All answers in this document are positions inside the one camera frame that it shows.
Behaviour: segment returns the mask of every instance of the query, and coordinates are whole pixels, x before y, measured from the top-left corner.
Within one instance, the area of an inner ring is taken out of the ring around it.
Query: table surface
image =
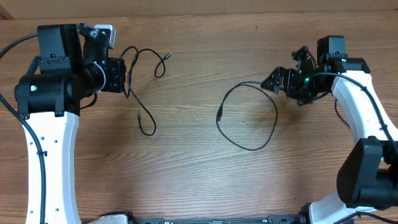
[[[262,81],[278,67],[293,67],[290,53],[303,45],[344,35],[350,57],[363,57],[387,114],[398,122],[398,11],[235,14],[220,16],[110,17],[0,21],[0,49],[34,33],[42,24],[113,24],[118,43],[152,48],[166,61],[144,53],[132,85],[157,123],[154,136],[141,133],[139,105],[123,94],[101,93],[81,112],[75,146],[75,184],[82,219],[131,210],[137,217],[263,217],[297,213],[336,186],[351,152],[350,130],[335,114],[334,98],[303,107],[283,94],[270,143],[244,151],[217,130],[216,112],[225,93],[241,81]],[[37,39],[1,59],[0,92],[16,107],[14,87],[39,54]],[[132,53],[125,56],[131,63]],[[84,99],[82,104],[91,99]],[[247,147],[260,146],[275,119],[271,102],[251,88],[238,88],[224,105],[221,128]],[[0,222],[23,223],[27,210],[27,147],[21,124],[0,106]],[[152,123],[142,114],[145,130]],[[398,219],[398,210],[379,212]]]

